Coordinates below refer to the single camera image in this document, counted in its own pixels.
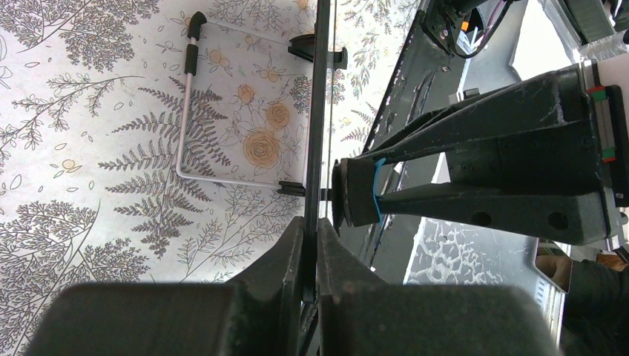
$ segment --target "black cable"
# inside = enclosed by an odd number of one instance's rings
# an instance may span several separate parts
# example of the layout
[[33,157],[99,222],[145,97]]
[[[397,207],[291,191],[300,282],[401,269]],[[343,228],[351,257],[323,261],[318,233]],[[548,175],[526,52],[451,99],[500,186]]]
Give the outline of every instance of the black cable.
[[462,59],[470,59],[474,56],[476,56],[477,54],[479,54],[483,48],[485,48],[485,46],[487,45],[487,43],[490,41],[490,39],[492,38],[493,34],[495,33],[495,31],[498,29],[498,26],[500,25],[500,23],[502,22],[502,19],[504,19],[504,16],[507,15],[507,10],[509,10],[509,7],[511,6],[511,4],[513,3],[513,0],[506,0],[504,3],[504,7],[502,8],[502,11],[500,12],[500,15],[498,16],[498,18],[495,20],[495,24],[492,26],[492,28],[487,31],[487,35],[483,38],[483,41],[481,42],[481,44],[478,46],[478,48],[476,48],[476,50],[474,52],[471,52],[470,54],[461,54],[456,50],[456,43],[454,40],[454,32],[452,31],[452,28],[450,26],[450,23],[447,23],[447,29],[448,29],[448,33],[451,33],[450,36],[448,36],[448,44],[450,45],[450,49],[452,50],[452,52],[461,57]]

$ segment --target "black 3d-printed part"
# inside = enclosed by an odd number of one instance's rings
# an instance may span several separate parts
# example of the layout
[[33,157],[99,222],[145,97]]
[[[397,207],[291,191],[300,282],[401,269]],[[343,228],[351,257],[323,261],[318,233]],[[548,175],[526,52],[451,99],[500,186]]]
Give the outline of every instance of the black 3d-printed part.
[[317,250],[303,250],[303,231],[295,217],[225,284],[70,287],[25,354],[297,355],[303,263],[314,251],[323,355],[558,354],[539,307],[520,289],[389,285],[347,250],[329,220],[317,221]]
[[616,144],[616,160],[609,163],[616,206],[629,206],[629,134],[627,117],[622,104],[622,91],[617,85],[605,88],[610,109],[613,138]]
[[463,91],[463,99],[469,99],[471,97],[481,95],[481,91],[478,88],[468,89]]
[[[315,57],[315,35],[307,33],[290,39],[291,45],[288,52],[293,56],[305,59],[308,62],[314,60]],[[331,62],[335,69],[347,69],[348,53],[347,48],[343,47],[341,52],[328,53],[331,56]]]
[[343,203],[345,212],[349,210],[347,222],[355,226],[378,223],[380,215],[373,197],[374,162],[370,159],[342,159],[340,164],[341,174],[346,175],[343,177],[343,192],[346,193]]
[[[381,194],[380,213],[432,217],[573,245],[614,236],[613,174],[597,129],[606,116],[594,108],[604,102],[584,95],[585,75],[575,65],[472,96],[419,116],[407,126],[413,130],[403,128],[402,134],[367,151],[361,159],[386,159],[387,165],[446,152],[450,183]],[[353,184],[351,170],[349,177]],[[356,225],[354,211],[351,215],[347,220]]]
[[575,20],[576,29],[583,35],[585,43],[594,42],[614,34],[614,29],[607,20],[609,14],[605,14],[605,9],[600,2],[589,0],[564,1]]
[[282,188],[277,190],[277,192],[280,194],[292,195],[295,197],[303,197],[304,195],[306,195],[306,189],[301,183],[287,182],[285,180],[281,180],[280,185],[282,186]]
[[208,20],[205,18],[202,12],[197,11],[192,18],[190,19],[190,25],[188,26],[188,38],[194,37],[199,41],[201,35],[201,25],[207,23]]
[[[455,2],[458,2],[460,8],[472,6],[473,9],[475,8],[473,3],[482,1],[431,1],[426,11],[426,16],[424,17],[424,23],[422,24],[424,33],[448,54],[452,52],[448,45],[449,37],[452,37],[452,40],[456,42],[458,29],[461,28],[461,24],[463,23],[463,13],[461,12],[463,10],[456,9],[453,6]],[[448,24],[452,24],[452,30],[448,30]]]

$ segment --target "screw hole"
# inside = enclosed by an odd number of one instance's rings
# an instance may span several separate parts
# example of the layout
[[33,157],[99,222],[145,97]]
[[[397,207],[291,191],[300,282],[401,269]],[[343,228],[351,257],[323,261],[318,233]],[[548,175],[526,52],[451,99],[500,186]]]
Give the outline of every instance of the screw hole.
[[477,226],[489,226],[491,224],[491,215],[484,211],[479,211],[472,215],[472,224]]
[[568,228],[568,217],[558,211],[548,214],[548,223],[556,230],[565,230]]

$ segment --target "black metal pole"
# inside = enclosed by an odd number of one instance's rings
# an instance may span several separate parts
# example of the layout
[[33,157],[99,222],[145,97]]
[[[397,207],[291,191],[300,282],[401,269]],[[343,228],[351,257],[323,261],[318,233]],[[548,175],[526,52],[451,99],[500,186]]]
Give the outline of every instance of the black metal pole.
[[326,71],[330,0],[317,1],[317,25],[314,30],[314,69],[312,71],[312,102],[306,163],[306,201],[303,227],[303,300],[315,298],[317,263],[317,220],[319,218],[321,160],[323,157],[323,123],[326,111]]
[[304,305],[301,312],[300,320],[300,332],[299,332],[299,356],[306,356],[310,349],[310,343],[317,331],[317,325],[319,325],[318,304],[307,303]]

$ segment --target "black foam grip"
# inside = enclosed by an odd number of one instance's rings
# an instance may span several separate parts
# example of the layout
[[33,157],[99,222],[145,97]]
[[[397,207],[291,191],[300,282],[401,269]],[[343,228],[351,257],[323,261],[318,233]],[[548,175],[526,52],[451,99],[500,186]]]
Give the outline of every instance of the black foam grip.
[[190,25],[188,26],[188,38],[194,37],[199,41],[199,37],[201,35],[201,25],[207,23],[208,20],[205,18],[202,12],[197,11],[194,15],[192,15],[192,19],[190,19]]
[[185,48],[185,68],[184,73],[192,73],[193,76],[197,75],[197,56],[199,55],[199,48],[194,44],[188,44]]
[[349,206],[353,226],[380,222],[378,207],[373,197],[374,179],[373,160],[366,158],[347,160],[346,203]]

